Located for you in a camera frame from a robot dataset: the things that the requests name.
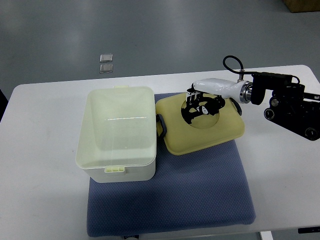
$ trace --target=yellow lid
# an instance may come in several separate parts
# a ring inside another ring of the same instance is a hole
[[[197,117],[192,121],[193,126],[186,123],[181,115],[181,107],[185,104],[186,93],[181,93],[163,98],[155,105],[155,112],[162,115],[166,126],[165,145],[174,155],[188,154],[225,143],[241,137],[245,132],[245,124],[230,99],[225,100],[225,106],[219,110],[219,114]],[[156,128],[160,134],[162,128],[159,123]]]

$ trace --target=small square object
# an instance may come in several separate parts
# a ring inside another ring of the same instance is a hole
[[[112,62],[112,53],[102,54],[100,56],[100,63]]]
[[[100,65],[100,73],[104,74],[104,73],[112,73],[114,69],[114,65],[113,64],[101,64]]]

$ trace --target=blue cushion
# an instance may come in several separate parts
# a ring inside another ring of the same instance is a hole
[[[157,94],[155,100],[171,94]],[[148,181],[90,179],[90,237],[251,224],[256,218],[234,140],[181,156],[157,139],[156,172]]]

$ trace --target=plastic storage box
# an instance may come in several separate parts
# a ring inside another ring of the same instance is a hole
[[[89,93],[76,164],[98,183],[145,181],[156,169],[156,111],[148,87]]]

